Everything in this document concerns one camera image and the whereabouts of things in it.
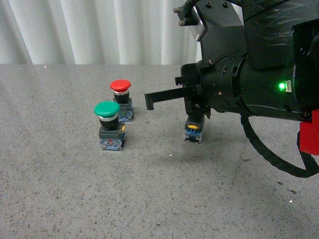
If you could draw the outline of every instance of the red button cap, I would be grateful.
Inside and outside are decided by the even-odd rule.
[[[319,155],[319,110],[312,112],[312,120],[300,123],[300,151]]]
[[[110,88],[116,92],[127,91],[131,86],[131,83],[128,80],[116,80],[110,84]]]

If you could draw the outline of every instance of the green button cap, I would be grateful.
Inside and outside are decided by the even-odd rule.
[[[94,108],[94,113],[97,116],[109,118],[116,115],[120,110],[120,105],[113,101],[104,101],[97,104]]]

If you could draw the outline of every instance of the white curtain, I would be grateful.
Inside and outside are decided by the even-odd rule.
[[[200,45],[172,12],[184,2],[0,0],[0,64],[197,62]]]

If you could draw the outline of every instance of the red connector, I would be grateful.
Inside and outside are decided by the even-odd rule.
[[[319,155],[319,110],[312,111],[312,122],[300,123],[300,151]]]

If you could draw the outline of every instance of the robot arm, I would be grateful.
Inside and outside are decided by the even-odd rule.
[[[246,136],[272,165],[297,177],[319,166],[319,0],[232,0],[242,6],[244,26],[231,4],[187,0],[174,8],[180,26],[193,26],[202,60],[183,65],[175,79],[182,87],[146,94],[153,103],[184,97],[189,139],[200,142],[210,109],[242,116]],[[248,118],[301,121],[298,147],[306,169],[272,153],[256,136]]]

